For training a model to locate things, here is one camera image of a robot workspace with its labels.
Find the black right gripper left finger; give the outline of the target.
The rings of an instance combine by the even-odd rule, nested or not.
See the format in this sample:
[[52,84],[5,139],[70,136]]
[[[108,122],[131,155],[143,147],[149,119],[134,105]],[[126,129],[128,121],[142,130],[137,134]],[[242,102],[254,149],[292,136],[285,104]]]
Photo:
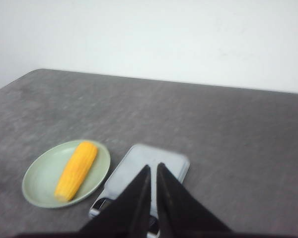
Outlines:
[[151,204],[150,167],[144,166],[126,189],[80,231],[83,236],[146,236]]

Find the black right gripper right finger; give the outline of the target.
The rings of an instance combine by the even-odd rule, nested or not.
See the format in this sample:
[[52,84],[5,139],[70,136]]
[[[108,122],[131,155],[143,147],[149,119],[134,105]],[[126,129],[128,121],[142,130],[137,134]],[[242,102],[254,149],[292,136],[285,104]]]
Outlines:
[[156,172],[156,203],[162,236],[232,236],[234,232],[200,204],[160,163]]

